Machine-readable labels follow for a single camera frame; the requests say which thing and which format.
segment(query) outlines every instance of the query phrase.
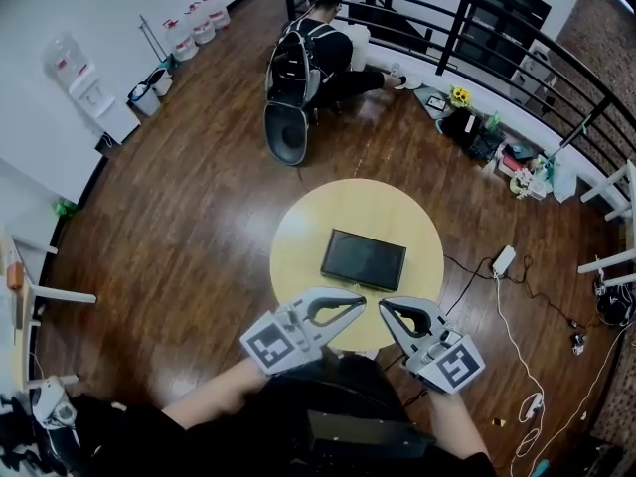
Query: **person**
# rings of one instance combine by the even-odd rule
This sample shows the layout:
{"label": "person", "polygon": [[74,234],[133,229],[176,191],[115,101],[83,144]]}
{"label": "person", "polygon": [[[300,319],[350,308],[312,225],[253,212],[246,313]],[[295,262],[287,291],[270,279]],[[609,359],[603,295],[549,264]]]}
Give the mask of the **person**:
{"label": "person", "polygon": [[397,470],[416,476],[495,476],[461,397],[428,391],[427,400],[436,443],[423,457],[317,462],[303,449],[308,410],[408,422],[410,428],[378,363],[329,353],[269,378],[245,359],[163,410],[129,407],[107,430],[86,475],[386,475]]}
{"label": "person", "polygon": [[309,0],[309,11],[298,20],[299,32],[309,34],[321,27],[316,36],[316,64],[322,72],[320,88],[309,102],[310,108],[329,107],[366,91],[403,89],[406,77],[398,73],[386,75],[379,71],[348,71],[353,55],[353,44],[349,37],[331,27],[331,23],[342,8],[342,0]]}

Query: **metal railing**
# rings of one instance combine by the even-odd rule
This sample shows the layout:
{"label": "metal railing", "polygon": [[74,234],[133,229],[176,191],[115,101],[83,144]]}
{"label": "metal railing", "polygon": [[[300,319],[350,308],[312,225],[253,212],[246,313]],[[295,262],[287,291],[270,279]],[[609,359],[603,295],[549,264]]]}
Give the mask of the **metal railing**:
{"label": "metal railing", "polygon": [[[304,12],[303,7],[306,0],[285,1],[290,20],[295,19]],[[439,24],[428,22],[417,16],[397,12],[393,8],[396,1],[415,4],[418,7],[434,11],[439,15],[451,17],[453,19],[452,25],[450,28],[444,28]],[[435,73],[439,76],[444,71],[450,70],[496,93],[515,104],[519,109],[537,118],[559,135],[562,140],[562,147],[571,143],[603,173],[612,173],[620,168],[625,160],[636,153],[636,145],[628,137],[628,135],[636,136],[634,134],[636,118],[625,107],[620,98],[573,54],[523,19],[509,14],[503,8],[486,0],[457,0],[456,7],[452,9],[433,5],[423,0],[364,0],[364,3],[344,1],[343,4],[350,7],[349,17],[337,17],[336,19],[368,26],[372,32],[370,40],[372,44],[406,53],[434,64],[436,66]],[[494,30],[483,22],[474,19],[469,14],[469,9],[471,8],[486,11],[498,18],[505,18],[507,23],[518,28],[526,37],[532,39],[533,45],[539,46],[546,54],[545,60],[533,55],[529,49],[522,46],[509,35]],[[357,10],[358,15],[364,15],[365,11],[367,11],[367,16],[372,16],[373,14],[376,18],[370,21],[369,18],[352,17],[352,10]],[[387,18],[386,20],[377,19],[378,16],[382,17],[383,15]],[[409,23],[409,26],[406,29],[404,27],[396,28],[391,24],[385,23],[385,21],[395,23],[396,18]],[[412,24],[426,27],[429,29],[429,33],[422,37]],[[466,33],[468,26],[476,27],[489,34],[489,37],[496,38],[497,41],[503,41],[507,46],[511,46],[512,51],[517,51],[517,58],[515,60],[510,59],[500,51],[495,51],[476,41]],[[445,42],[440,44],[432,41],[430,31],[445,34]],[[382,34],[390,34],[391,39],[388,41],[379,38],[378,36]],[[515,76],[521,74],[532,79],[540,88],[535,92],[524,89],[513,81],[515,76],[508,78],[492,69],[492,67],[458,51],[460,42],[473,48],[478,48],[491,58],[510,65],[515,71]],[[434,50],[437,53],[430,54],[429,50]],[[540,79],[525,69],[523,64],[526,58],[532,58],[539,65],[546,68],[550,72],[552,80],[547,82],[548,78]],[[472,70],[472,73],[467,72],[471,70],[462,70],[458,66],[459,63],[453,63],[454,59],[458,59],[483,73],[487,73],[491,78],[512,86],[514,89],[524,93],[528,97],[528,102],[521,104],[519,101],[514,100],[509,94],[493,86],[493,83],[484,82],[484,77],[476,77],[474,70]],[[544,98],[541,98],[540,92],[543,92]],[[587,127],[587,134],[582,132],[583,125]],[[597,155],[596,158],[592,157],[594,152]]]}

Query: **round wooden table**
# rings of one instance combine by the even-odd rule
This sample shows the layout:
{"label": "round wooden table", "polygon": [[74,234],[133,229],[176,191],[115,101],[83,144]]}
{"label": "round wooden table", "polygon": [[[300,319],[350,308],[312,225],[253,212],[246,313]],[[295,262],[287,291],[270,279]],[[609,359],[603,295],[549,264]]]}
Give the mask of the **round wooden table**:
{"label": "round wooden table", "polygon": [[[323,276],[320,265],[332,229],[406,247],[399,289],[383,292]],[[274,236],[269,272],[281,304],[314,286],[345,288],[364,295],[365,312],[329,345],[364,352],[394,342],[380,316],[381,299],[409,296],[437,301],[444,257],[433,222],[413,198],[382,182],[347,179],[314,189],[289,209]],[[319,321],[337,312],[323,309]]]}

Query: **wooden floor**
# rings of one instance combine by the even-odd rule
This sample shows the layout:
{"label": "wooden floor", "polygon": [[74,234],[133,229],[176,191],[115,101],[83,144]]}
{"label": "wooden floor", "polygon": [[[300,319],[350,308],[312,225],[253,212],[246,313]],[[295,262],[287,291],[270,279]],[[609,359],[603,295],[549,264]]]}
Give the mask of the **wooden floor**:
{"label": "wooden floor", "polygon": [[[94,293],[98,302],[53,305],[46,313],[37,353],[47,373],[78,373],[78,393],[163,405],[227,368],[241,358],[238,336],[277,305],[268,253],[278,222],[305,188],[350,177],[387,182],[415,198],[444,252],[469,268],[512,244],[519,277],[530,254],[533,287],[568,316],[590,319],[592,276],[577,275],[576,266],[618,249],[602,207],[577,198],[562,205],[553,197],[516,200],[503,179],[435,132],[412,94],[375,91],[339,118],[323,114],[302,182],[276,163],[263,137],[263,73],[283,21],[283,0],[241,4],[231,28],[178,72],[161,110],[110,153],[86,207],[66,228],[48,280]],[[468,279],[445,261],[442,308]],[[590,329],[584,354],[575,357],[572,331],[544,300],[530,300],[509,281],[501,296],[546,389],[545,442],[585,395],[614,335]],[[531,429],[517,414],[535,389],[497,316],[494,282],[476,279],[450,317],[487,363],[464,396],[496,466],[505,467]],[[380,360],[397,354],[388,348]],[[389,374],[404,399],[419,391],[398,366]],[[408,412],[426,428],[425,400]],[[493,425],[495,418],[506,425]],[[584,426],[577,420],[548,456],[570,446]],[[534,455],[516,474],[527,473]]]}

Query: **tablet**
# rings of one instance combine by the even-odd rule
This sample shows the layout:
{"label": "tablet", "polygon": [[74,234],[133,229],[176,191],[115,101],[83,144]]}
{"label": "tablet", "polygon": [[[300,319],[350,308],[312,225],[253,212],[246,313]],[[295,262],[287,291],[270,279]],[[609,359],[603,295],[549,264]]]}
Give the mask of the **tablet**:
{"label": "tablet", "polygon": [[383,291],[396,291],[406,247],[332,230],[320,273]]}

